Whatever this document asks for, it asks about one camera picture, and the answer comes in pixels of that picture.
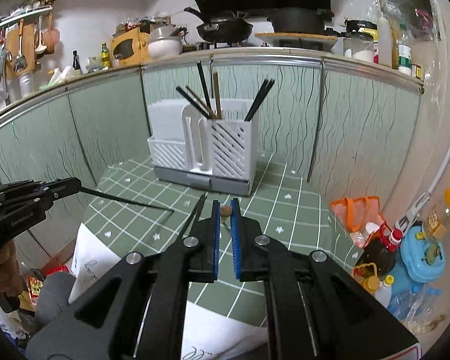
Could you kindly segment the person's left hand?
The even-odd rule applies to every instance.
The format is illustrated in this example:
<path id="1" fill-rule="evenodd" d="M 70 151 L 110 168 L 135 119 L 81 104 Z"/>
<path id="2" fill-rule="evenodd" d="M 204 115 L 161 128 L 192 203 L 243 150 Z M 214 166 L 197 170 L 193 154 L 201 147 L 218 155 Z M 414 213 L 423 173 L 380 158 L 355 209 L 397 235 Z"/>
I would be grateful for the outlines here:
<path id="1" fill-rule="evenodd" d="M 0 249 L 0 291 L 8 297 L 17 297 L 23 291 L 23 280 L 13 240 Z"/>

